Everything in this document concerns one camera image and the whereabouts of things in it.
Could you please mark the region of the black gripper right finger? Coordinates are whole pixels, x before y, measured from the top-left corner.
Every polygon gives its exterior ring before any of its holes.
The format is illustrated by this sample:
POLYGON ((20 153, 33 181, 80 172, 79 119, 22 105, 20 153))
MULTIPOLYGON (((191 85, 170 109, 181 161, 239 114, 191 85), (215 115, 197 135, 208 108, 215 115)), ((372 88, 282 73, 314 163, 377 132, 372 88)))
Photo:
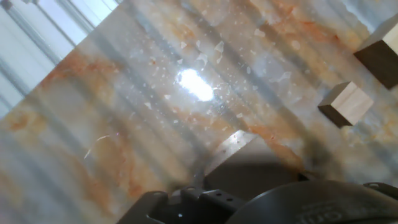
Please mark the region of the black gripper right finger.
POLYGON ((397 201, 397 187, 381 182, 365 183, 363 186, 367 188, 363 195, 366 199, 376 201, 397 201))

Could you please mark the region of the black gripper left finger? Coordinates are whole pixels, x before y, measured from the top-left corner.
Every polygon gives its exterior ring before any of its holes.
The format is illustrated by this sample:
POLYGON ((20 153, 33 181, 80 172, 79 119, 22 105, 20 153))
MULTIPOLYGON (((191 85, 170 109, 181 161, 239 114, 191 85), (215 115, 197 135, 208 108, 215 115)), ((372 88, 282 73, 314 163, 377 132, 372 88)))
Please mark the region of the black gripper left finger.
POLYGON ((226 223, 246 202, 222 190, 185 187, 144 193, 118 224, 226 223))

